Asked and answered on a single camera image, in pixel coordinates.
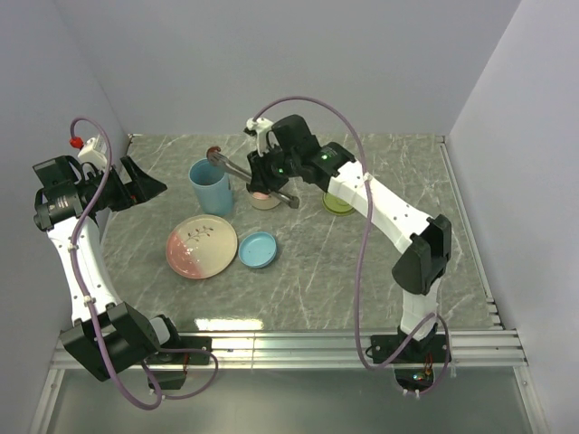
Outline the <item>purple toy octopus tentacle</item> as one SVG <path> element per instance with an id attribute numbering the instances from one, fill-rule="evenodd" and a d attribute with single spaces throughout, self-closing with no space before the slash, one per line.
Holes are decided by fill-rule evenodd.
<path id="1" fill-rule="evenodd" d="M 211 146 L 207 149 L 206 158 L 214 165 L 218 165 L 221 160 L 221 148 L 219 146 Z"/>

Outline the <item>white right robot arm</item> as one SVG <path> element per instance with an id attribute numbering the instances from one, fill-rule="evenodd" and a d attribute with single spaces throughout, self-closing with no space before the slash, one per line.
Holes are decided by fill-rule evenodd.
<path id="1" fill-rule="evenodd" d="M 299 115 L 277 122 L 249 118 L 244 131 L 256 140 L 248 155 L 251 190 L 277 193 L 291 177 L 314 184 L 369 218 L 399 251 L 392 269 L 403 291 L 399 349 L 409 361 L 422 360 L 432 348 L 437 291 L 451 258 L 449 219 L 405 202 L 340 144 L 322 146 Z"/>

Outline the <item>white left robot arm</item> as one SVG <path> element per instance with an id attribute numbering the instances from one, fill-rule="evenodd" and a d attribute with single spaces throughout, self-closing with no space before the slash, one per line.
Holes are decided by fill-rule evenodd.
<path id="1" fill-rule="evenodd" d="M 129 175 L 123 183 L 116 171 L 93 166 L 87 174 L 72 156 L 58 156 L 34 166 L 42 183 L 34 199 L 33 221 L 57 250 L 71 294 L 72 326 L 60 335 L 77 362 L 97 380 L 109 379 L 97 335 L 103 340 L 116 373 L 154 355 L 161 363 L 177 361 L 183 341 L 165 315 L 146 318 L 120 300 L 113 287 L 100 246 L 97 212 L 124 211 L 166 190 L 129 156 L 121 163 Z"/>

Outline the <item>beige steel bowl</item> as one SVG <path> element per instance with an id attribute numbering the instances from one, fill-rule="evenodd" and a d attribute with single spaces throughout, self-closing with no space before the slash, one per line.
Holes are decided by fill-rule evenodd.
<path id="1" fill-rule="evenodd" d="M 268 200 L 260 201 L 260 200 L 254 199 L 252 197 L 252 193 L 255 193 L 257 191 L 253 191 L 250 188 L 249 184 L 246 184 L 246 189 L 247 189 L 247 192 L 249 195 L 250 205 L 257 210 L 268 211 L 268 210 L 272 210 L 280 205 L 280 200 L 277 199 L 276 197 L 272 196 L 271 194 L 269 194 L 270 198 Z"/>

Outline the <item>green round lid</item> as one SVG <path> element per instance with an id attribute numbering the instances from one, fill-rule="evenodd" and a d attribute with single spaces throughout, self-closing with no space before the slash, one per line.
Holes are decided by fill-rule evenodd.
<path id="1" fill-rule="evenodd" d="M 330 193 L 322 195 L 322 205 L 328 212 L 337 216 L 347 216 L 356 211 L 350 204 Z"/>

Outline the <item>steel food tongs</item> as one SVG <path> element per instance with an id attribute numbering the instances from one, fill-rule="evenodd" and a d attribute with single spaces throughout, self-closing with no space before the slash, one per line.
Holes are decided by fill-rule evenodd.
<path id="1" fill-rule="evenodd" d="M 239 167 L 237 164 L 230 161 L 226 156 L 221 154 L 221 160 L 219 161 L 218 165 L 220 166 L 226 173 L 236 176 L 244 181 L 246 184 L 250 184 L 252 180 L 251 174 Z M 299 208 L 299 198 L 295 195 L 284 193 L 284 192 L 269 192 L 272 196 L 279 199 L 282 203 L 285 203 L 291 209 L 298 209 Z"/>

